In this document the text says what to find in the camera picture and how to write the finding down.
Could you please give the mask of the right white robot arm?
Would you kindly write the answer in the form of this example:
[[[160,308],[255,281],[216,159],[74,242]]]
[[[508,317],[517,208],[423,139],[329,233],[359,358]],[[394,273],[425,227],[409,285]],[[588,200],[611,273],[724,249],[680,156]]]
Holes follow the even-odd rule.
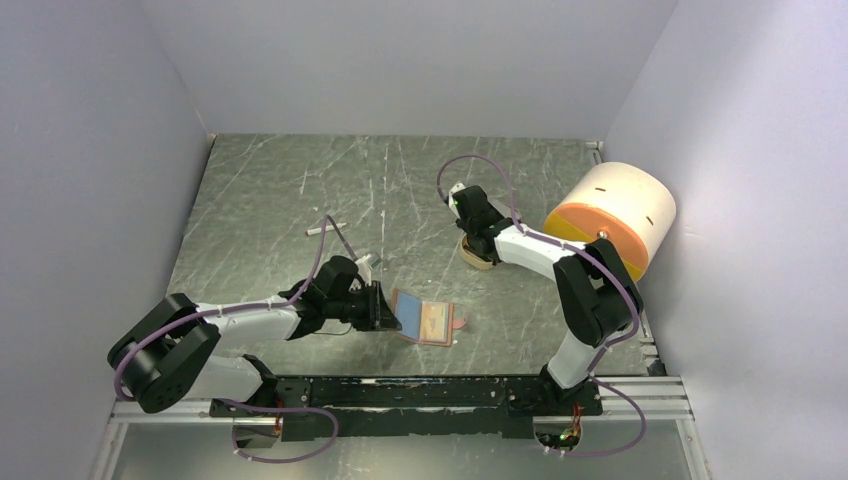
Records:
[[[464,235],[467,263],[485,270],[506,263],[552,280],[557,287],[567,332],[542,376],[542,406],[562,414],[578,399],[584,382],[614,341],[635,331],[643,300],[614,245],[556,239],[517,220],[517,214],[488,198],[477,186],[455,184],[444,201]]]

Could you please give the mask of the brown leather card holder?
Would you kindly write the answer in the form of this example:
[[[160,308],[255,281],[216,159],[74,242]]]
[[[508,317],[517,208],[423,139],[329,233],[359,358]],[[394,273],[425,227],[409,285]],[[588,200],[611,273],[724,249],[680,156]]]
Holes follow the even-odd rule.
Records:
[[[420,345],[450,347],[454,332],[468,321],[468,315],[458,311],[454,303],[422,300],[398,289],[392,292],[390,307],[400,323],[393,334]]]

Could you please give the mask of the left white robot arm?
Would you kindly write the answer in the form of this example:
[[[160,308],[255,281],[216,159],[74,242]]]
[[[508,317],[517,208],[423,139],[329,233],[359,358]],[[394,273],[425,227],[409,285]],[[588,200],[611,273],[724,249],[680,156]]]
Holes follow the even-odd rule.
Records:
[[[146,413],[183,399],[214,399],[261,416],[289,407],[274,373],[236,348],[264,340],[297,340],[337,320],[359,332],[397,331],[381,284],[366,266],[333,256],[311,276],[267,299],[223,305],[166,296],[109,350],[121,397]]]

